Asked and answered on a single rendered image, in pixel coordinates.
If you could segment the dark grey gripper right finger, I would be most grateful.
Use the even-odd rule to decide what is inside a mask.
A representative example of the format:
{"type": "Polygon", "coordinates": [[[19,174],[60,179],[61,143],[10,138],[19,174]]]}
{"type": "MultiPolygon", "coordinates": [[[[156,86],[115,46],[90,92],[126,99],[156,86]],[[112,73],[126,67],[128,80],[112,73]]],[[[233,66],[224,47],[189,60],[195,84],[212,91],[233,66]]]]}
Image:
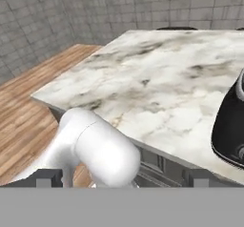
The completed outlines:
{"type": "Polygon", "coordinates": [[[243,185],[227,180],[220,179],[211,172],[202,169],[193,169],[183,172],[183,187],[192,188],[212,188],[212,187],[231,187],[242,188],[243,185]]]}

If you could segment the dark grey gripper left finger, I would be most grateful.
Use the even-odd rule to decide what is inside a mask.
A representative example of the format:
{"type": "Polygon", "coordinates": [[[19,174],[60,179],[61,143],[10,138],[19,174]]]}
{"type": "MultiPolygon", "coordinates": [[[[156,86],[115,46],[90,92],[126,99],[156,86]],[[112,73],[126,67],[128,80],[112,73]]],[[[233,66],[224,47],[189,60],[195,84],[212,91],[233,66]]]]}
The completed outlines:
{"type": "Polygon", "coordinates": [[[61,169],[39,169],[24,179],[5,184],[4,188],[62,188],[62,176],[61,169]]]}

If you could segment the black rounded appliance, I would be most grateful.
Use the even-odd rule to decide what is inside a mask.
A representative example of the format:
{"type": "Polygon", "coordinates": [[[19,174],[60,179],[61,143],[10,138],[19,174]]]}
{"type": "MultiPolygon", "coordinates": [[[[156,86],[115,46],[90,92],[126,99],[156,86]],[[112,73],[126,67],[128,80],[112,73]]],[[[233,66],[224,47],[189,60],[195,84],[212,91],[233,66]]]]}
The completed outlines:
{"type": "Polygon", "coordinates": [[[217,156],[244,170],[244,69],[222,100],[211,143],[217,156]]]}

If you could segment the white rounded cylinder object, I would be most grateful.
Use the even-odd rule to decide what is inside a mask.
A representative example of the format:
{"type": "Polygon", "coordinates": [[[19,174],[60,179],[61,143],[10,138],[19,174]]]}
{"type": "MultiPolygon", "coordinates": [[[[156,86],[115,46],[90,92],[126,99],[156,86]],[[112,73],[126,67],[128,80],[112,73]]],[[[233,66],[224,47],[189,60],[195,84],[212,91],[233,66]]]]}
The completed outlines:
{"type": "Polygon", "coordinates": [[[63,186],[73,186],[73,174],[84,164],[97,186],[130,186],[140,167],[139,150],[121,132],[98,114],[81,109],[67,110],[54,138],[30,166],[15,179],[24,179],[39,169],[63,171],[63,186]]]}

